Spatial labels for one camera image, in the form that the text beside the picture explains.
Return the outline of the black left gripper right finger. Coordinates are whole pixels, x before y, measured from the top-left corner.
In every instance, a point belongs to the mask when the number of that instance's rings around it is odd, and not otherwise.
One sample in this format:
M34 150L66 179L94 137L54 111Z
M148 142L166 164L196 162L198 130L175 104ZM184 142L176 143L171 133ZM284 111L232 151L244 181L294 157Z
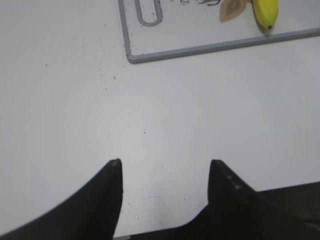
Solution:
M269 201L253 190L222 160L210 163L208 240L273 240Z

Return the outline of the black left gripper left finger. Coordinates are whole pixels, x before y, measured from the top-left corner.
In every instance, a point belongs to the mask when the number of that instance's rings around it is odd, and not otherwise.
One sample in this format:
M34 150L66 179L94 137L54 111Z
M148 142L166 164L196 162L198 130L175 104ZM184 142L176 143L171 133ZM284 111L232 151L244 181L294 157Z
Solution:
M37 219L1 235L2 240L111 240L123 202L119 158L67 200Z

